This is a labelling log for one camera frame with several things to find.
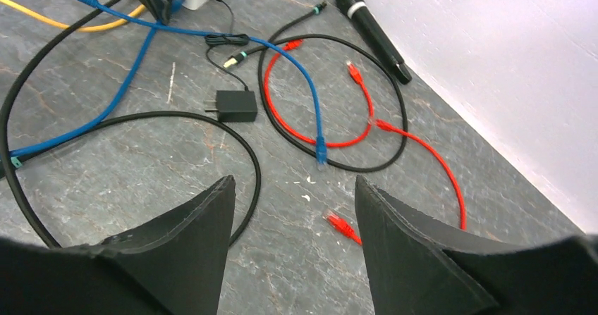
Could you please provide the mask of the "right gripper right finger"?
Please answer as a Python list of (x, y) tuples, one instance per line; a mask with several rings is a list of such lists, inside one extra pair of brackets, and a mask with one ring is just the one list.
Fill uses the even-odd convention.
[(358, 176), (355, 212), (376, 314), (596, 314), (597, 237), (536, 246), (473, 235)]

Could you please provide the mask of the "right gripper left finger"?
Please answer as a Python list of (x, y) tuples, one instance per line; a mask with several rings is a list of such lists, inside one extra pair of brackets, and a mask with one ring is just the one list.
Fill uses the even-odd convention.
[(228, 175), (95, 245), (1, 240), (2, 314), (215, 314), (233, 224)]

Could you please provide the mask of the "black power adapter with cord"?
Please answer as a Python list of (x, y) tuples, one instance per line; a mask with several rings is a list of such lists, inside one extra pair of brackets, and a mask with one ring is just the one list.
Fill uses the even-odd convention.
[(212, 108), (205, 109), (206, 112), (213, 112), (216, 114), (216, 119), (221, 123), (251, 123), (257, 117), (257, 102), (255, 93), (249, 90), (247, 83), (228, 70), (227, 66), (221, 66), (212, 60), (210, 52), (215, 47), (224, 45), (230, 46), (246, 46), (249, 43), (249, 38), (245, 34), (235, 34), (234, 24), (235, 16), (232, 8), (224, 0), (215, 0), (225, 5), (231, 15), (231, 23), (228, 28), (228, 33), (221, 35), (208, 35), (205, 37), (205, 43), (208, 46), (205, 57), (208, 62), (219, 69), (221, 72), (231, 76), (239, 81), (243, 86), (242, 90), (217, 90)]

